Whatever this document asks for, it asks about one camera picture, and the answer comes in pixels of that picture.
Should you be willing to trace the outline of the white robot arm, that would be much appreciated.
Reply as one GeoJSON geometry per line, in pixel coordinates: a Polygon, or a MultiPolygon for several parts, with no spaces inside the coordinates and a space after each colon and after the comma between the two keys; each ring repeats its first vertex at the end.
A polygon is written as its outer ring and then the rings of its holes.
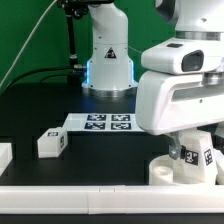
{"type": "Polygon", "coordinates": [[[152,135],[174,134],[170,154],[180,156],[178,132],[224,121],[224,0],[154,0],[175,36],[145,50],[146,72],[133,79],[128,19],[113,0],[96,0],[93,53],[82,87],[105,96],[137,90],[137,125],[152,135]]]}

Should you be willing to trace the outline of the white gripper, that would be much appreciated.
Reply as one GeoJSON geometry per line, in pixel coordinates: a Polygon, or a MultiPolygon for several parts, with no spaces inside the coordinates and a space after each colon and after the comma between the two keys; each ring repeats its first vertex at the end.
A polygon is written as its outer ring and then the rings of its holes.
{"type": "MultiPolygon", "coordinates": [[[[147,71],[139,80],[136,123],[152,135],[172,132],[169,156],[174,160],[185,155],[181,133],[176,131],[224,121],[224,85],[203,85],[202,77],[147,71]]],[[[219,124],[215,135],[224,138],[224,126],[219,124]]]]}

